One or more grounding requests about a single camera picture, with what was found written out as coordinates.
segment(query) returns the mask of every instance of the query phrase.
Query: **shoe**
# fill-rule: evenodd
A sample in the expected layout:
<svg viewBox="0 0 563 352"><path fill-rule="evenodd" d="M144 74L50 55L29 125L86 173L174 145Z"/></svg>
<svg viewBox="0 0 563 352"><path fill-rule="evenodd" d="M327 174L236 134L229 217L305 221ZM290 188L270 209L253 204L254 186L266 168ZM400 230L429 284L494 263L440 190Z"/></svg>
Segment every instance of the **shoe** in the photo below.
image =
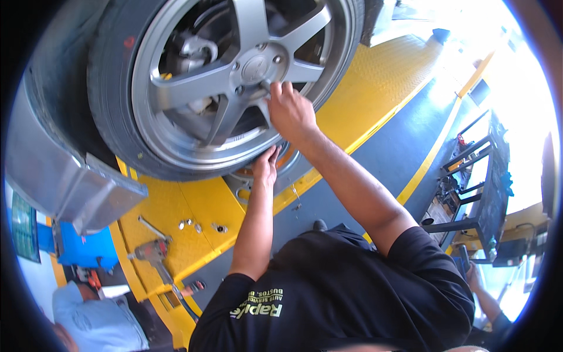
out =
<svg viewBox="0 0 563 352"><path fill-rule="evenodd" d="M325 231L328 230L327 223L324 222L324 220L322 220L322 219L317 219L317 220L315 220L315 222L313 223L313 230L314 230L314 231L325 232Z"/></svg>

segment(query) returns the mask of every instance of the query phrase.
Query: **left hand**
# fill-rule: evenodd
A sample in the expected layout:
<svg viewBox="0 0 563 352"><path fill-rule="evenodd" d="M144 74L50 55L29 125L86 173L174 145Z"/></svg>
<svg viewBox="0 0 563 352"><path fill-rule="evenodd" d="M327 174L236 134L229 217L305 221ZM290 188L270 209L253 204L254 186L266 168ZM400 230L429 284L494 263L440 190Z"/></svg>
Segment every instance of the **left hand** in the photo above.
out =
<svg viewBox="0 0 563 352"><path fill-rule="evenodd" d="M276 161L282 150L282 146L276 148L275 145L268 148L256 161L252 164L252 174L254 175L254 184L261 183L268 188L274 187L278 173L276 171Z"/></svg>

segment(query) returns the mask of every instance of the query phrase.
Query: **mechanic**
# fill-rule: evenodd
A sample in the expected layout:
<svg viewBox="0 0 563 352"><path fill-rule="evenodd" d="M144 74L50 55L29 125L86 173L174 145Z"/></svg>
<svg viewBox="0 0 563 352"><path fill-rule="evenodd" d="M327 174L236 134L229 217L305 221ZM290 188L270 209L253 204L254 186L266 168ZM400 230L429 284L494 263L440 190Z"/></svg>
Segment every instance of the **mechanic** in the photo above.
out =
<svg viewBox="0 0 563 352"><path fill-rule="evenodd" d="M184 296L204 289L194 281L182 290ZM170 344L168 331L159 330L148 311L132 293L100 300L88 284L69 281L53 293L53 330L70 352L139 351Z"/></svg>
<svg viewBox="0 0 563 352"><path fill-rule="evenodd" d="M358 345L443 351L464 343L475 306L453 260L319 130L311 102L290 82L270 89L271 123L322 174L377 251L344 225L329 230L318 220L270 260L280 151L272 146L252 166L254 183L229 274L203 311L189 351L341 351Z"/></svg>
<svg viewBox="0 0 563 352"><path fill-rule="evenodd" d="M471 268L466 276L471 292L474 292L477 296L479 307L481 307L481 310L485 313L493 326L491 332L473 327L466 344L482 346L491 351L497 350L503 338L510 331L512 322L508 320L506 315L502 312L498 301L483 287L477 266L474 262L471 262Z"/></svg>

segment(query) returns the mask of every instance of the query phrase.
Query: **black tire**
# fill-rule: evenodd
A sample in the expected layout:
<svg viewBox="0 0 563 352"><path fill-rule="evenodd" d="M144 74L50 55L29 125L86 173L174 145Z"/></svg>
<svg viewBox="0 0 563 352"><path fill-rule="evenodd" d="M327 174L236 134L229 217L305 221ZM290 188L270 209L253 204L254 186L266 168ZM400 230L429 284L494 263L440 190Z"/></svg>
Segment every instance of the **black tire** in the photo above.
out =
<svg viewBox="0 0 563 352"><path fill-rule="evenodd" d="M363 0L347 1L356 16L355 45L337 82L350 65L363 27ZM144 175L169 181L195 181L227 175L248 161L213 171L187 170L153 153L135 124L131 106L133 65L147 27L165 3L166 0L111 0L108 4L98 24L88 63L88 100L94 121L115 155Z"/></svg>

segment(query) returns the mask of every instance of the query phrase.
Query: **hand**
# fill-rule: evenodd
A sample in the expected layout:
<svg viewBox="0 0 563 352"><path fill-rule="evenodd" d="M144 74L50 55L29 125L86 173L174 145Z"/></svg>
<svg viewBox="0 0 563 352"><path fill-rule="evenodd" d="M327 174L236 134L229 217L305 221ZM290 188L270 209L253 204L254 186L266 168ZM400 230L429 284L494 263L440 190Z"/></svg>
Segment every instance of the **hand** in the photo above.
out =
<svg viewBox="0 0 563 352"><path fill-rule="evenodd" d="M256 161L252 164L252 174L254 175L254 184L263 184L268 188L274 187L278 173L276 171L276 160L282 146L276 148L275 145L268 148Z"/></svg>
<svg viewBox="0 0 563 352"><path fill-rule="evenodd" d="M471 292L476 292L481 289L481 280L479 278L479 270L474 262L471 262L471 267L465 274L467 277L467 284Z"/></svg>
<svg viewBox="0 0 563 352"><path fill-rule="evenodd" d="M313 104L293 89L291 82L272 82L270 95L266 99L270 121L284 139L295 144L311 131L319 130Z"/></svg>

